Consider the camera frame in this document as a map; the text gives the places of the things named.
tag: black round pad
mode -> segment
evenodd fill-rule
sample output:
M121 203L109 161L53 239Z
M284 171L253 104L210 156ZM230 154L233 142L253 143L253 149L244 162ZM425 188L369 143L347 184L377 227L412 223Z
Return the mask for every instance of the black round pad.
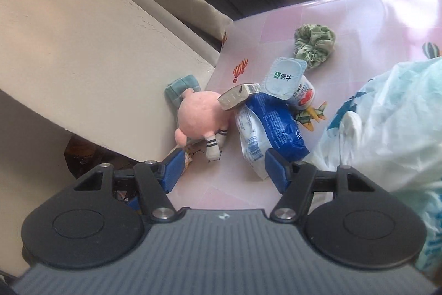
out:
M144 225L133 209L112 197L109 170L108 186L78 191L75 184L35 209L22 226L24 254L56 268L85 269L132 250Z
M104 217L93 210L69 210L58 215L52 226L59 235L68 239L85 239L104 227Z
M416 257L426 229L410 208L387 192L350 191L315 209L307 218L306 234L331 259L376 270Z

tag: hot air balloon print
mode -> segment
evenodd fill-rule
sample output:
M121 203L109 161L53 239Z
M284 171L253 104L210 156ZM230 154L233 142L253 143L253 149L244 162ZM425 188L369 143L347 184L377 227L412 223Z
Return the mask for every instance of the hot air balloon print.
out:
M244 69L246 68L248 64L248 59L244 58L241 63L239 63L235 69L233 69L233 76L235 77L233 79L233 83L236 83L236 81L238 80L238 77L244 73Z
M224 32L224 36L222 37L221 40L221 49L224 48L224 44L226 43L227 40L227 32Z
M434 43L431 42L424 43L422 49L428 59L433 59L441 56L439 47Z

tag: white plastic bag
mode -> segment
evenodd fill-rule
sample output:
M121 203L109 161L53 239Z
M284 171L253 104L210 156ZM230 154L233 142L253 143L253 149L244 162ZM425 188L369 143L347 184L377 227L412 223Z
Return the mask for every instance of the white plastic bag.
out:
M442 264L442 181L421 189L399 191L395 195L412 208L427 227L425 245L415 266L433 278Z
M357 115L341 122L348 111ZM387 191L440 180L442 59L399 63L370 80L337 111L304 160L330 171L341 162L352 165Z

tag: pink tablecloth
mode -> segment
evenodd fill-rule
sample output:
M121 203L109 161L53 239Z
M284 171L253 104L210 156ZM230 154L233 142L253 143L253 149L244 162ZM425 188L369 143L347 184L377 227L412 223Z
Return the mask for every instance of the pink tablecloth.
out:
M313 149L341 104L366 81L404 61L426 59L422 45L442 45L442 0L319 0L288 6L238 20L227 40L207 90L223 93L233 84L233 70L247 66L236 84L260 82L273 60L291 56L293 34L302 24L317 23L336 33L335 51L307 78L317 91L314 107L326 102L326 120L312 121L314 131L300 125L306 145ZM169 195L175 207L201 209L264 208L279 199L270 179L262 181L243 159L239 136L231 127L217 162L202 153Z

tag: blue snack package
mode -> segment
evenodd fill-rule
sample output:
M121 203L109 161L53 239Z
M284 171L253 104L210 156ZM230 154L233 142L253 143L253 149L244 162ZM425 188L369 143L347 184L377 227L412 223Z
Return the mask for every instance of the blue snack package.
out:
M285 101L264 93L250 97L235 114L243 155L265 179L264 154L273 148L287 161L304 158L309 150Z

